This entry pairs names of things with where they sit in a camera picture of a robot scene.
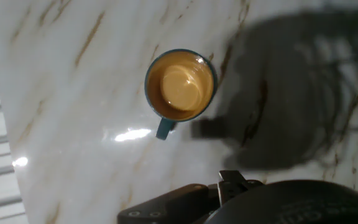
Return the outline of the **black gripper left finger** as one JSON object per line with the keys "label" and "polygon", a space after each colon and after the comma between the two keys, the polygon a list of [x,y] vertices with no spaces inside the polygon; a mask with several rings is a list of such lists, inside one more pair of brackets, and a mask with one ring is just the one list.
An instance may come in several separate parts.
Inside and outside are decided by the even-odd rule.
{"label": "black gripper left finger", "polygon": [[220,170],[221,181],[218,183],[220,206],[237,195],[248,190],[248,183],[237,170]]}

